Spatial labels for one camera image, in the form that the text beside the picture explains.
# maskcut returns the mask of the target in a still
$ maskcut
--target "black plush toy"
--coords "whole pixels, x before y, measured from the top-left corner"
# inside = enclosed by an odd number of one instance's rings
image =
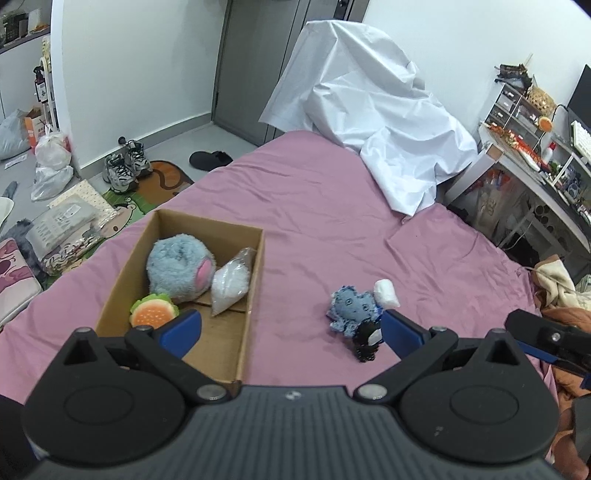
[[[384,342],[379,320],[361,322],[355,330],[352,340],[357,360],[360,362],[375,360],[375,352],[378,351],[379,344]]]

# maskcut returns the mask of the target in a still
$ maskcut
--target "blue plush toy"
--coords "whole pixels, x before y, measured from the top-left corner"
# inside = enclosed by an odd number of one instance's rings
[[[196,300],[211,287],[216,261],[203,242],[181,233],[154,244],[146,270],[150,293],[165,293],[182,303]]]
[[[331,330],[342,333],[346,338],[353,338],[362,322],[377,322],[381,314],[382,309],[375,303],[370,291],[360,294],[352,286],[334,292],[330,310],[326,312],[333,320],[330,322]]]

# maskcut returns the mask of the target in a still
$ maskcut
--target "pink plush ear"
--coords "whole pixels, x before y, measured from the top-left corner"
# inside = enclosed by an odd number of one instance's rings
[[[195,288],[197,291],[207,290],[209,288],[209,282],[212,277],[213,264],[208,258],[203,260],[201,266],[197,269],[195,275]]]

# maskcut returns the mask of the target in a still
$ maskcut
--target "door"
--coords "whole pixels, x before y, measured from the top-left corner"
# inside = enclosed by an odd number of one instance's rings
[[[5,116],[17,108],[29,112],[37,102],[35,74],[43,38],[34,38],[0,54],[0,95]]]
[[[300,30],[309,20],[345,19],[352,4],[353,0],[230,0],[216,73],[214,123],[255,145],[272,139],[275,129],[258,119]]]

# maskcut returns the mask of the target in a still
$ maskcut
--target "computer monitor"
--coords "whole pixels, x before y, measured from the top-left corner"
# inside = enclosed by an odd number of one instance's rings
[[[580,119],[587,130],[591,129],[591,67],[585,65],[577,88],[570,98],[569,109]]]

